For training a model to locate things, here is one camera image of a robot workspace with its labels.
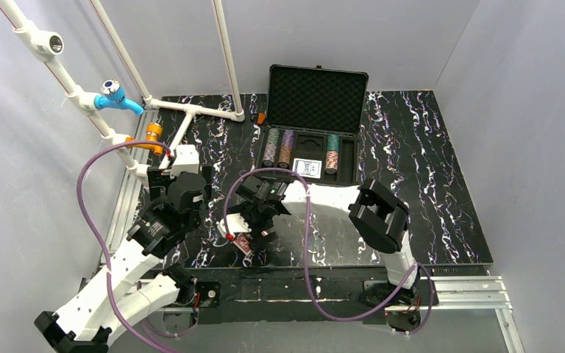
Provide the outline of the red playing card deck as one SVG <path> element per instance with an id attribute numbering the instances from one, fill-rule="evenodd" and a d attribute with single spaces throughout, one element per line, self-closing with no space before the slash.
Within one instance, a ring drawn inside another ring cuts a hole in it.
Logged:
<path id="1" fill-rule="evenodd" d="M 246 256 L 252 255 L 252 249 L 251 249 L 251 246 L 250 246 L 249 238 L 246 236 L 245 233 L 240 233 L 239 235 L 236 235 L 233 243 Z"/>

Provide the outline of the clear acrylic dealer button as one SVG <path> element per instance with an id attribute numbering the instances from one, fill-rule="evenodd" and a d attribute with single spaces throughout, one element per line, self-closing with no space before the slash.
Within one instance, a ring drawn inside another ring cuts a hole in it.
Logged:
<path id="1" fill-rule="evenodd" d="M 303 240 L 306 251 L 311 254 L 324 253 L 325 239 L 319 234 L 310 234 Z"/>

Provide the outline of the blue playing card deck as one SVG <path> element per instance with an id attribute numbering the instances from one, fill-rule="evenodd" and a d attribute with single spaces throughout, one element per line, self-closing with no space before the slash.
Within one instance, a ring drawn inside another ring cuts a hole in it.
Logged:
<path id="1" fill-rule="evenodd" d="M 292 170 L 304 178 L 321 179 L 322 161 L 304 158 L 294 158 Z"/>

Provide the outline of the green poker chip stack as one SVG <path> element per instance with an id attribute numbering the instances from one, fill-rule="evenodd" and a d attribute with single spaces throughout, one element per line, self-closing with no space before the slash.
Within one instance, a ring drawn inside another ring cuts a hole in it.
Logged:
<path id="1" fill-rule="evenodd" d="M 269 130 L 269 134 L 266 140 L 265 149 L 263 153 L 263 166 L 272 167 L 275 162 L 275 157 L 277 154 L 277 146 L 280 138 L 280 130 L 272 128 Z"/>

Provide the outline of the orange poker chip stack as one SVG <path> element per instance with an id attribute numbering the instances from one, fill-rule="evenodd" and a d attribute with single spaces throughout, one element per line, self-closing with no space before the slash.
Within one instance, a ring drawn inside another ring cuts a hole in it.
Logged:
<path id="1" fill-rule="evenodd" d="M 326 153 L 325 172 L 327 174 L 336 174 L 338 172 L 339 154 L 335 150 L 329 150 Z"/>

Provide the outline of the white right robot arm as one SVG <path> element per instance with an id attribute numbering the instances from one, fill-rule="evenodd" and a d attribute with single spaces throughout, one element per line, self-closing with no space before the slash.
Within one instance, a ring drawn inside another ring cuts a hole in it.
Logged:
<path id="1" fill-rule="evenodd" d="M 410 245 L 409 209 L 378 181 L 344 187 L 251 175 L 236 193 L 242 202 L 228 209 L 217 229 L 245 253 L 272 240 L 268 231 L 274 217 L 309 210 L 353 225 L 363 242 L 379 252 L 389 283 L 415 290 L 419 271 Z"/>

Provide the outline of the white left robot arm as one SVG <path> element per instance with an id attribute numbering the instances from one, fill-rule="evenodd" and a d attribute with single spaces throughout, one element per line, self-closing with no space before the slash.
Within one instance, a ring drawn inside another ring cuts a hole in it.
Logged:
<path id="1" fill-rule="evenodd" d="M 193 284 L 181 265 L 171 265 L 148 285 L 130 289 L 202 225 L 213 168 L 183 171 L 166 192 L 140 212 L 127 237 L 92 280 L 55 312 L 43 311 L 34 325 L 56 352 L 107 352 L 133 326 L 175 302 Z"/>

